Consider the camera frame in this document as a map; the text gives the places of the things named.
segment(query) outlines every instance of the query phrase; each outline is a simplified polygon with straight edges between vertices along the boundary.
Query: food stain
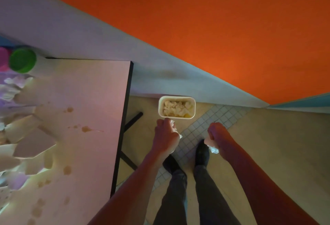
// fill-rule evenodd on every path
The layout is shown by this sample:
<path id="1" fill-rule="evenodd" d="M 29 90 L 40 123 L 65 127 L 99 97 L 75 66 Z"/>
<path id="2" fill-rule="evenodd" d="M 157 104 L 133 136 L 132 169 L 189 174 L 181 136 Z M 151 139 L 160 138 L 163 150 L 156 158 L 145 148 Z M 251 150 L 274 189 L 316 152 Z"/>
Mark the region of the food stain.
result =
<path id="1" fill-rule="evenodd" d="M 91 128 L 88 127 L 88 126 L 83 126 L 83 127 L 81 128 L 81 130 L 82 130 L 84 133 L 89 132 L 89 131 L 104 132 L 103 130 L 95 130 L 95 129 L 91 129 Z"/>
<path id="2" fill-rule="evenodd" d="M 64 200 L 64 205 L 68 205 L 70 202 L 70 197 L 66 197 L 65 200 Z"/>
<path id="3" fill-rule="evenodd" d="M 41 207 L 44 206 L 45 204 L 46 204 L 46 201 L 41 198 L 37 201 L 37 205 L 39 205 Z"/>
<path id="4" fill-rule="evenodd" d="M 42 209 L 40 207 L 35 207 L 32 212 L 32 216 L 39 218 L 42 215 Z"/>
<path id="5" fill-rule="evenodd" d="M 39 182 L 38 182 L 38 187 L 39 187 L 39 188 L 42 188 L 42 187 L 43 187 L 43 182 L 42 182 L 42 181 L 39 181 Z"/>
<path id="6" fill-rule="evenodd" d="M 70 175 L 72 172 L 72 169 L 70 166 L 65 166 L 64 169 L 63 169 L 63 173 L 64 175 Z"/>
<path id="7" fill-rule="evenodd" d="M 27 225 L 35 225 L 35 223 L 36 221 L 32 218 L 27 221 Z"/>

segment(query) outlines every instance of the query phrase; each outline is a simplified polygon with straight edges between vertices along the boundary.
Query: black shoe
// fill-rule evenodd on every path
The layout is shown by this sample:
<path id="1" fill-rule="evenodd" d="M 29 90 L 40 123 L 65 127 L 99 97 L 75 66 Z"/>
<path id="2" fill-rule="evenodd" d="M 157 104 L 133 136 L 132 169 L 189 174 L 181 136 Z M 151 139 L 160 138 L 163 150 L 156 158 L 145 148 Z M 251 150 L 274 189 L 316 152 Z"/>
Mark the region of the black shoe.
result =
<path id="1" fill-rule="evenodd" d="M 208 150 L 208 146 L 204 144 L 204 139 L 203 139 L 199 142 L 196 148 L 195 166 L 203 165 L 206 167 L 209 159 L 210 159 L 210 152 Z"/>
<path id="2" fill-rule="evenodd" d="M 169 155 L 165 161 L 163 162 L 163 167 L 168 171 L 168 173 L 172 174 L 176 171 L 176 170 L 181 170 L 183 173 L 184 171 L 180 168 L 179 164 L 177 163 L 177 161 L 174 159 L 173 156 Z"/>

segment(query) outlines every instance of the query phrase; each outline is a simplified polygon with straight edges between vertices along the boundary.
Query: white table top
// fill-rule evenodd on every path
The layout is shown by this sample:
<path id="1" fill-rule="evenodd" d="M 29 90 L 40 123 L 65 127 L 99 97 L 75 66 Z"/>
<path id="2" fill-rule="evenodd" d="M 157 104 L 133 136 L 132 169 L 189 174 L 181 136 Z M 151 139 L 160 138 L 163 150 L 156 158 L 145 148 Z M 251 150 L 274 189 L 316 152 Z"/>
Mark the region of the white table top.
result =
<path id="1" fill-rule="evenodd" d="M 21 190 L 13 193 L 9 206 L 0 215 L 2 225 L 28 224 L 32 222 L 29 219 L 34 219 L 35 224 L 83 225 L 110 198 L 133 64 L 109 60 L 50 62 L 54 72 L 47 78 L 36 78 L 18 100 L 39 105 L 36 115 L 57 137 L 58 144 L 52 148 L 54 166 L 32 176 Z M 83 132 L 84 126 L 103 132 Z M 70 174 L 64 174 L 65 167 L 71 169 Z M 37 218 L 33 211 L 39 199 L 45 205 Z"/>

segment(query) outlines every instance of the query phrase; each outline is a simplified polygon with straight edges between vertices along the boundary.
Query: food container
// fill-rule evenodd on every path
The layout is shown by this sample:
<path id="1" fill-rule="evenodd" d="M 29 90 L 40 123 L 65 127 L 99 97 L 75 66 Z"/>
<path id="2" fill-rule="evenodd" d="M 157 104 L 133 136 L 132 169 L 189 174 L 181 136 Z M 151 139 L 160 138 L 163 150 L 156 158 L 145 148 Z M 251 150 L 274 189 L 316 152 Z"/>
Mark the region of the food container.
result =
<path id="1" fill-rule="evenodd" d="M 176 102 L 190 102 L 193 106 L 193 111 L 192 111 L 192 116 L 189 117 L 189 118 L 185 118 L 185 117 L 175 117 L 175 116 L 165 116 L 163 115 L 163 110 L 164 110 L 164 102 L 165 101 L 176 101 Z M 163 118 L 171 118 L 171 119 L 192 119 L 195 114 L 196 114 L 196 101 L 194 98 L 192 97 L 189 97 L 189 96 L 172 96 L 172 95 L 165 95 L 163 97 L 161 97 L 159 99 L 159 102 L 158 102 L 158 114 L 163 117 Z"/>

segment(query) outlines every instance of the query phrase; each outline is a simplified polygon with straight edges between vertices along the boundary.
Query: white wall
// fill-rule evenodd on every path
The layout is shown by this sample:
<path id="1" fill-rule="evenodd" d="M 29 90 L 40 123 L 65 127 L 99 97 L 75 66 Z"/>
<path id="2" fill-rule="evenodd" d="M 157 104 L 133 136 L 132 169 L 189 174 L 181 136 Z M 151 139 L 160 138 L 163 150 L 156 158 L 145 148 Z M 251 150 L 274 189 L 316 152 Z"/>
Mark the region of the white wall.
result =
<path id="1" fill-rule="evenodd" d="M 132 60 L 131 94 L 188 95 L 198 102 L 268 106 L 237 87 L 61 1 L 0 0 L 0 5 L 0 35 L 46 51 L 50 56 Z"/>

